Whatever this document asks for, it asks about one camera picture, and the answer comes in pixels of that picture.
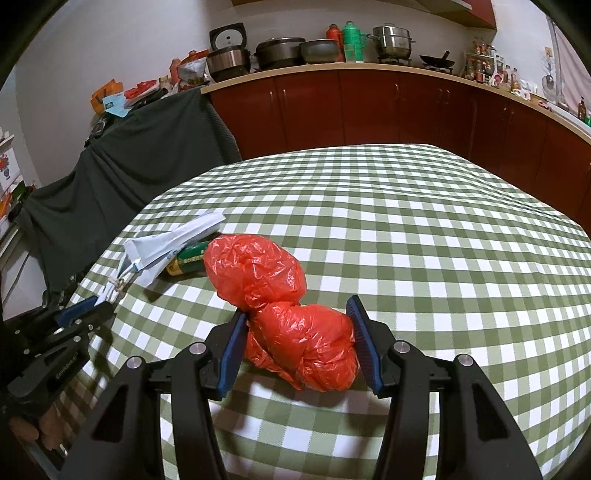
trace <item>knotted red plastic bag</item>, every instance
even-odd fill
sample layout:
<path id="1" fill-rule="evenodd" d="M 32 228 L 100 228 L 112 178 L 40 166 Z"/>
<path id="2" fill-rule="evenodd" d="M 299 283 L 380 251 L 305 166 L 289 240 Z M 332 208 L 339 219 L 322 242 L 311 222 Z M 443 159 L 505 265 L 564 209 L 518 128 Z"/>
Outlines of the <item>knotted red plastic bag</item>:
<path id="1" fill-rule="evenodd" d="M 204 254 L 220 298 L 250 312 L 245 357 L 294 388 L 346 390 L 357 375 L 350 319 L 299 305 L 306 278 L 292 255 L 259 235 L 222 235 Z"/>

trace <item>table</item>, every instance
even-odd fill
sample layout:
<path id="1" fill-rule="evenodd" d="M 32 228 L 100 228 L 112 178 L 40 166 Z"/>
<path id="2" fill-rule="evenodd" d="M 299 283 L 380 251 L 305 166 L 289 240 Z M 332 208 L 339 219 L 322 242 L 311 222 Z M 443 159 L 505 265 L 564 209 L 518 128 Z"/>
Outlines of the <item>table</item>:
<path id="1" fill-rule="evenodd" d="M 546 478 L 589 426 L 591 242 L 572 220 L 467 160 L 428 145 L 361 145 L 215 168 L 154 199 L 82 281 L 96 294 L 139 231 L 163 232 L 207 211 L 224 233 L 266 235 L 306 272 L 303 304 L 344 310 L 352 294 L 427 355 L 471 354 L 506 401 Z M 127 357 L 169 358 L 230 319 L 206 278 L 133 285 L 91 361 L 60 397 L 73 434 Z M 211 402 L 232 479 L 370 478 L 388 400 L 361 375 L 347 392 L 299 393 L 244 361 L 234 390 Z M 170 399 L 161 431 L 177 477 Z M 436 395 L 425 479 L 439 444 Z"/>

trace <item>metal screw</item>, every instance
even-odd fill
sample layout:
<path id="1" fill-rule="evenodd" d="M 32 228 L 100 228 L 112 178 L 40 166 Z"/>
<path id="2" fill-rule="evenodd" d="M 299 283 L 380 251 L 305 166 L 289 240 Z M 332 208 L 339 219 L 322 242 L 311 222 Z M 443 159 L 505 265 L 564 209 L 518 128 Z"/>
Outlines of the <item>metal screw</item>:
<path id="1" fill-rule="evenodd" d="M 394 350 L 396 350 L 398 353 L 409 353 L 410 345 L 407 342 L 399 340 L 394 344 Z"/>
<path id="2" fill-rule="evenodd" d="M 138 368 L 142 364 L 142 359 L 138 356 L 133 356 L 125 364 L 128 368 Z"/>
<path id="3" fill-rule="evenodd" d="M 201 355 L 202 353 L 205 353 L 205 350 L 207 350 L 207 347 L 205 346 L 205 343 L 201 342 L 194 343 L 189 347 L 189 352 L 193 355 Z"/>
<path id="4" fill-rule="evenodd" d="M 457 357 L 457 361 L 460 362 L 464 367 L 471 367 L 474 364 L 474 359 L 465 353 Z"/>

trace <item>blue gripper pad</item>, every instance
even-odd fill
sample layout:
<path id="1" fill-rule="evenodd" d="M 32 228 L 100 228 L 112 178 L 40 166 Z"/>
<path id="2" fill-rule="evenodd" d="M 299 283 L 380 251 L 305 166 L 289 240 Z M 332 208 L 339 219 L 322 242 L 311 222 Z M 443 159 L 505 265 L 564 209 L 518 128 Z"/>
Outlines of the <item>blue gripper pad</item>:
<path id="1" fill-rule="evenodd" d="M 370 333 L 368 314 L 357 295 L 347 300 L 347 316 L 353 322 L 355 331 L 355 352 L 363 372 L 363 378 L 374 395 L 379 395 L 384 388 L 380 369 L 380 355 Z"/>
<path id="2" fill-rule="evenodd" d="M 248 316 L 246 313 L 240 312 L 233 326 L 232 333 L 229 336 L 226 348 L 220 356 L 219 379 L 216 387 L 217 395 L 220 398 L 225 397 L 232 389 L 238 376 L 238 369 L 242 363 L 244 349 L 246 348 L 246 334 L 248 333 L 248 327 L 246 326 L 247 319 Z"/>
<path id="3" fill-rule="evenodd" d="M 86 300 L 79 301 L 78 303 L 72 305 L 69 308 L 62 310 L 56 316 L 56 323 L 62 328 L 68 328 L 72 326 L 74 320 L 80 318 L 86 312 L 89 312 L 94 308 L 97 299 L 97 296 L 92 296 Z"/>

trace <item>gray blanket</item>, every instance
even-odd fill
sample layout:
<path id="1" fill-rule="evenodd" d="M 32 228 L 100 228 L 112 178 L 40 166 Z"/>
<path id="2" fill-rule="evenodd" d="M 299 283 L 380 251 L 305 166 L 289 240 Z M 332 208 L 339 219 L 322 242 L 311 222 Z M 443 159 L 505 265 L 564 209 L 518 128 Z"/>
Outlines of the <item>gray blanket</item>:
<path id="1" fill-rule="evenodd" d="M 153 198 L 240 159 L 211 103 L 192 89 L 132 112 L 107 130 L 80 154 L 71 174 L 31 194 L 16 223 L 56 293 L 92 266 Z"/>

